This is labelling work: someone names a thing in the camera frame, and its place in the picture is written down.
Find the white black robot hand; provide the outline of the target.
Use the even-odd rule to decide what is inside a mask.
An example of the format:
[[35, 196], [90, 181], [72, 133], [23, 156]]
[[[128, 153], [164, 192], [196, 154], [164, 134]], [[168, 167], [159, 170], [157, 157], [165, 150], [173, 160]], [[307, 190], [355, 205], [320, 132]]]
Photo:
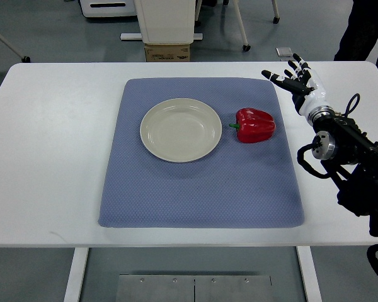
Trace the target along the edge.
[[316, 71], [303, 58], [295, 53], [293, 59], [288, 61], [288, 65], [294, 72], [284, 70], [283, 76], [263, 70], [261, 74], [279, 88], [290, 92], [297, 113], [312, 121], [313, 111], [329, 106], [326, 90]]

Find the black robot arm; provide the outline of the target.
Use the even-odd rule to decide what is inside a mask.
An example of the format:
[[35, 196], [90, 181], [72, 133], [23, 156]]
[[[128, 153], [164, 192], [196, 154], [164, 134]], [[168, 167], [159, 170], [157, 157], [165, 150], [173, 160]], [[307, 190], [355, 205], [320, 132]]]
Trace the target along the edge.
[[332, 179], [338, 204], [368, 216], [369, 233], [378, 237], [378, 142], [371, 142], [348, 116], [359, 100], [355, 94], [343, 114], [327, 104], [309, 109], [306, 118], [316, 134], [298, 150], [297, 162], [317, 178]]

